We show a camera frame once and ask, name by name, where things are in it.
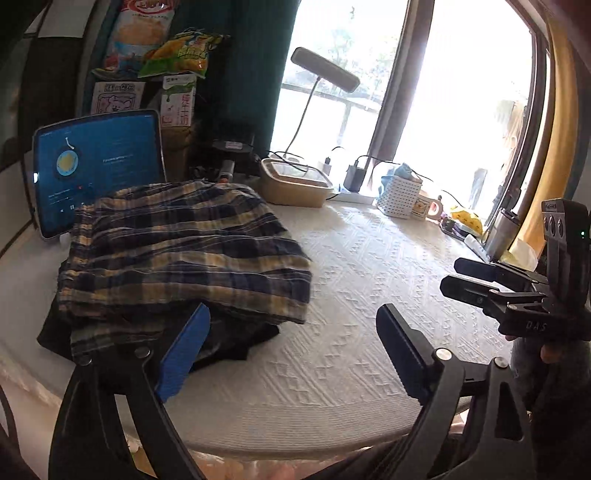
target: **balcony railing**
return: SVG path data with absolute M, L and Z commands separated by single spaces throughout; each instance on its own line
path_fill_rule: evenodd
M 305 87 L 299 87 L 297 85 L 291 85 L 290 83 L 282 83 L 281 88 L 285 90 L 292 90 L 293 92 L 300 92 L 305 93 L 306 95 L 310 94 L 311 89 Z M 345 112 L 343 113 L 343 119 L 340 124 L 339 136 L 337 138 L 337 146 L 341 147 L 343 142 L 343 136 L 347 129 L 347 123 L 349 122 L 349 117 L 351 115 L 351 110 L 353 108 L 358 108 L 365 112 L 375 113 L 376 115 L 379 114 L 379 109 L 371 108 L 365 105 L 360 105 L 352 100 L 347 98 L 342 98 L 336 95 L 331 95 L 330 93 L 319 92 L 318 90 L 314 92 L 314 96 L 319 96 L 321 98 L 326 98 L 327 100 L 333 100 L 335 102 L 339 102 L 345 105 Z

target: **cardboard box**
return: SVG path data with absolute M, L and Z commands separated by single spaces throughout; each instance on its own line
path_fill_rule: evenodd
M 195 83 L 197 76 L 171 75 L 164 77 L 160 105 L 160 126 L 189 127 L 193 119 Z

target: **chip bag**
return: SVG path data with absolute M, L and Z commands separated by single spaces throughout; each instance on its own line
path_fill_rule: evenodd
M 138 77 L 175 75 L 193 72 L 205 78 L 209 65 L 209 52 L 214 50 L 227 35 L 207 34 L 192 28 L 174 36 L 158 50 L 146 54 L 146 62 Z
M 144 56 L 168 37 L 180 0 L 122 0 L 105 57 L 108 72 L 138 72 Z

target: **power strip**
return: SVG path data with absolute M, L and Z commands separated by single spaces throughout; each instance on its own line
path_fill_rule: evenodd
M 330 200 L 331 202 L 347 202 L 347 203 L 360 203 L 362 205 L 372 205 L 375 201 L 375 197 L 369 197 L 367 195 L 361 195 L 360 193 L 353 193 L 345 189 L 341 189 L 339 194 Z

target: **mug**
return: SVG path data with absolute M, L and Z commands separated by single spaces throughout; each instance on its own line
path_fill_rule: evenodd
M 417 200 L 414 202 L 412 218 L 424 220 L 429 218 L 431 220 L 439 220 L 443 213 L 443 205 L 439 199 L 432 199 L 421 190 L 418 194 Z

